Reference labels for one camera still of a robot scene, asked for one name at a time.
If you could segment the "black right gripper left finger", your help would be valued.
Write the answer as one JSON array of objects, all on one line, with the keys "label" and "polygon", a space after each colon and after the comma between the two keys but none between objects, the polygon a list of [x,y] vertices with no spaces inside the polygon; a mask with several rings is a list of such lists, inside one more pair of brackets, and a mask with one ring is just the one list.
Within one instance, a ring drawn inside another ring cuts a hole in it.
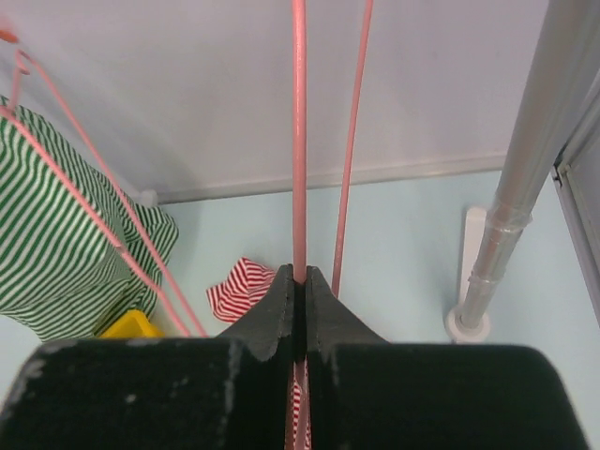
[{"label": "black right gripper left finger", "polygon": [[5,449],[281,449],[294,284],[216,337],[63,339],[39,346],[1,411]]}]

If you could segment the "red white striped tank top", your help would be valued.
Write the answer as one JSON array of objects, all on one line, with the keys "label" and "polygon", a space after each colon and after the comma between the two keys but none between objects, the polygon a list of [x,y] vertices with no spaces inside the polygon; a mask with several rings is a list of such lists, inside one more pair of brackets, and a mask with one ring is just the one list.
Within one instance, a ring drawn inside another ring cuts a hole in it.
[{"label": "red white striped tank top", "polygon": [[[206,290],[213,315],[225,323],[235,323],[268,292],[276,271],[240,258],[227,278]],[[311,449],[309,423],[308,375],[306,363],[295,363],[292,384],[293,449]]]}]

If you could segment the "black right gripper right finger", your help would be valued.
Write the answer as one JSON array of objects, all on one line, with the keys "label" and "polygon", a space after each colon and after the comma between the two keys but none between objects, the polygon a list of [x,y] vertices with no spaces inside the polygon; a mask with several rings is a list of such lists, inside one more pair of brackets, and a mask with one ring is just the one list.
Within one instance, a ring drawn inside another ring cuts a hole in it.
[{"label": "black right gripper right finger", "polygon": [[316,449],[585,449],[557,370],[516,345],[391,343],[307,270]]}]

